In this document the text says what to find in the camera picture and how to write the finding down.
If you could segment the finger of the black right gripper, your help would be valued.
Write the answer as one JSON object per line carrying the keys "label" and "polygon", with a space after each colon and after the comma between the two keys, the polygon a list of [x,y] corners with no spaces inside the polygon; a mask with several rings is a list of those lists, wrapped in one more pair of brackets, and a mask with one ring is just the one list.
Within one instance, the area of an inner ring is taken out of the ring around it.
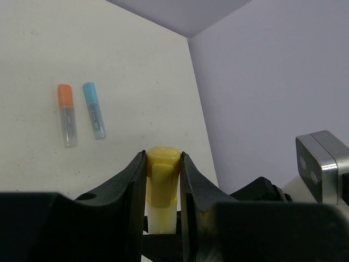
{"label": "finger of the black right gripper", "polygon": [[177,211],[175,234],[143,236],[142,255],[151,261],[183,261],[181,211]]}

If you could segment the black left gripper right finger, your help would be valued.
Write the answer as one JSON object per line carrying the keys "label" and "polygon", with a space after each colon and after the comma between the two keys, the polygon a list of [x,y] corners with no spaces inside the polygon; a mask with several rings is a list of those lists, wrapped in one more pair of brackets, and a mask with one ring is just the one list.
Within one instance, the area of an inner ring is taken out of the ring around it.
{"label": "black left gripper right finger", "polygon": [[180,158],[184,261],[348,261],[348,220],[334,206],[238,201]]}

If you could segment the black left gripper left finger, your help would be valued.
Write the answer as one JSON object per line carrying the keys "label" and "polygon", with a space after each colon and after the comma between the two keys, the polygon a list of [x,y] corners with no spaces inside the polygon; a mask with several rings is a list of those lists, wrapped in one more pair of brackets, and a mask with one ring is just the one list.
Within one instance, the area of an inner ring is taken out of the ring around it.
{"label": "black left gripper left finger", "polygon": [[146,153],[72,200],[53,192],[1,194],[1,261],[140,261]]}

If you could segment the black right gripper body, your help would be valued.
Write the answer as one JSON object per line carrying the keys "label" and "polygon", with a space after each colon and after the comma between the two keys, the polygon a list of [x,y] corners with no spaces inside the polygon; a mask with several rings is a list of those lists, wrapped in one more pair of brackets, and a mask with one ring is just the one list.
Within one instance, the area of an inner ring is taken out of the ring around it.
{"label": "black right gripper body", "polygon": [[265,177],[258,177],[248,185],[231,193],[230,202],[256,202],[256,201],[277,201],[283,203],[292,203],[291,196],[285,193],[281,188],[274,185]]}

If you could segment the yellow marker cap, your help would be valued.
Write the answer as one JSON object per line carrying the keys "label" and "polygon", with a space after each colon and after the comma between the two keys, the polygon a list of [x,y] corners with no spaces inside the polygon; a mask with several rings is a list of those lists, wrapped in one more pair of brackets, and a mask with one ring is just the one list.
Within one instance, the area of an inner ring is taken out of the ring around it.
{"label": "yellow marker cap", "polygon": [[165,209],[177,200],[181,153],[173,147],[152,147],[146,154],[146,200]]}

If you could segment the orange marker cap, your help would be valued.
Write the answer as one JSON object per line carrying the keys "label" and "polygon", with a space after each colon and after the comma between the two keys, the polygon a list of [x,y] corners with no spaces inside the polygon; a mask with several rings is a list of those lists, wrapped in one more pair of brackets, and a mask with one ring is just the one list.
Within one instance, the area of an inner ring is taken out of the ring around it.
{"label": "orange marker cap", "polygon": [[70,85],[58,85],[57,93],[59,106],[73,106],[73,93]]}

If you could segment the orange clear marker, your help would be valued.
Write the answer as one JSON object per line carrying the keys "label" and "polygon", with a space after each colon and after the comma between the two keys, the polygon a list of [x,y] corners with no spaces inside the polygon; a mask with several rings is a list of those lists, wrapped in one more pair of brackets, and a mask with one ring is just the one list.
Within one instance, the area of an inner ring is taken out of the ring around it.
{"label": "orange clear marker", "polygon": [[78,144],[77,129],[73,106],[59,106],[64,147],[76,147]]}

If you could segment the blue marker cap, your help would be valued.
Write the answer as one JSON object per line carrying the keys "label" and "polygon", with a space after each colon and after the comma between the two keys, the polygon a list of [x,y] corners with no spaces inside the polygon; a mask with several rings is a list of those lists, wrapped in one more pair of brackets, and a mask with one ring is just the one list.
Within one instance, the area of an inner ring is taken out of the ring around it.
{"label": "blue marker cap", "polygon": [[82,89],[87,105],[98,103],[98,96],[93,82],[84,83]]}

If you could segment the blue highlighter marker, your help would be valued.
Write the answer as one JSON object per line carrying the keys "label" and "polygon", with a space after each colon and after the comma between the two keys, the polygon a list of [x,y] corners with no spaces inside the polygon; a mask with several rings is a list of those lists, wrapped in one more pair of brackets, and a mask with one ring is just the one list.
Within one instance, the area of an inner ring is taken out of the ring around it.
{"label": "blue highlighter marker", "polygon": [[87,109],[95,139],[101,140],[106,138],[106,130],[103,117],[101,115],[99,101],[97,104],[87,105]]}

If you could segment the yellow highlighter marker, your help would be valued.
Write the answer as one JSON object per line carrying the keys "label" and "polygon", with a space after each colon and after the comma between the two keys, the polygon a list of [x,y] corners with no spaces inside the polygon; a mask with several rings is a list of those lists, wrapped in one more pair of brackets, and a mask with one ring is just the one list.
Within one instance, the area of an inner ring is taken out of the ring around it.
{"label": "yellow highlighter marker", "polygon": [[146,202],[148,233],[175,234],[177,226],[177,201],[167,208],[156,208]]}

